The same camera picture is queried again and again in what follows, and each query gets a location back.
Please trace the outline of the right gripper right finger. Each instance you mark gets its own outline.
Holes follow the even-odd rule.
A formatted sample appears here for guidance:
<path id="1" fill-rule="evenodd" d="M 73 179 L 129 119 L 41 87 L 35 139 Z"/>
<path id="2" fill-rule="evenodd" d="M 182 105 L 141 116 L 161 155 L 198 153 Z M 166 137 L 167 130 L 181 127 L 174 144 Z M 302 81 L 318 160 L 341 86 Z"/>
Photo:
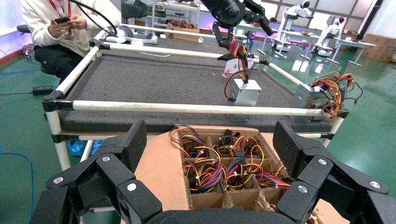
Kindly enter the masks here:
<path id="1" fill-rule="evenodd" d="M 305 223 L 319 200 L 352 224 L 395 223 L 396 201 L 385 183 L 337 160 L 283 121 L 275 125 L 273 146 L 292 179 L 276 211 L 293 223 Z"/>

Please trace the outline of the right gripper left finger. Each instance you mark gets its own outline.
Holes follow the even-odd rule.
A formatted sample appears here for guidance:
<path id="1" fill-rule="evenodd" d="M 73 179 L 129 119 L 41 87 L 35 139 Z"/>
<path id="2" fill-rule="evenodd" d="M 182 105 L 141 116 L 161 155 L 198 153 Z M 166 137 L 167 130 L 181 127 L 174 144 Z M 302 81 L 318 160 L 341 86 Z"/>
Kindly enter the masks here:
<path id="1" fill-rule="evenodd" d="M 93 156 L 47 180 L 31 223 L 77 224 L 103 199 L 126 223 L 147 223 L 163 206 L 135 175 L 146 144 L 142 119 L 126 134 L 105 139 Z"/>

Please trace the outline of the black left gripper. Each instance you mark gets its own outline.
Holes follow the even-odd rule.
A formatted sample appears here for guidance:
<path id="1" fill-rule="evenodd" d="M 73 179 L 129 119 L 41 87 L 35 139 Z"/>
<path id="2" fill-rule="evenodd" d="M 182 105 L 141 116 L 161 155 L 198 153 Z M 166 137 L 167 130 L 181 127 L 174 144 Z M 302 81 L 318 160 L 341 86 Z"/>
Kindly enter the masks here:
<path id="1" fill-rule="evenodd" d="M 201 0 L 204 6 L 217 20 L 213 23 L 213 33 L 220 47 L 229 50 L 232 41 L 232 31 L 223 36 L 219 26 L 235 27 L 244 17 L 248 23 L 259 23 L 263 31 L 271 36 L 274 31 L 269 26 L 269 19 L 265 16 L 265 9 L 253 0 Z"/>

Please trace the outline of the bystander right hand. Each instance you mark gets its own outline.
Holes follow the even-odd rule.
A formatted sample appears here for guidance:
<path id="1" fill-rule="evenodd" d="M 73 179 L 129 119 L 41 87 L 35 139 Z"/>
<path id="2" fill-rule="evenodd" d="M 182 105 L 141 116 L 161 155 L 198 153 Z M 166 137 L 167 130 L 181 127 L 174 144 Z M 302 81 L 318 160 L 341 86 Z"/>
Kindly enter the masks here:
<path id="1" fill-rule="evenodd" d="M 50 25 L 48 26 L 49 34 L 54 38 L 59 38 L 62 34 L 68 32 L 71 28 L 70 24 L 65 23 L 57 23 L 55 20 L 51 20 Z"/>

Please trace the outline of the bystander left hand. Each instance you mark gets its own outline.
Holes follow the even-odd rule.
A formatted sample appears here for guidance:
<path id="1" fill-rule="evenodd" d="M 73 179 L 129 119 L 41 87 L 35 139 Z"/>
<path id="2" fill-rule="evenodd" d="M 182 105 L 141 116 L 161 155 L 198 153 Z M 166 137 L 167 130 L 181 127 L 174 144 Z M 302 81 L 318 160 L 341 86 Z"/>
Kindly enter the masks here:
<path id="1" fill-rule="evenodd" d="M 83 16 L 77 14 L 74 14 L 70 17 L 68 24 L 71 29 L 82 30 L 87 28 L 86 19 Z"/>

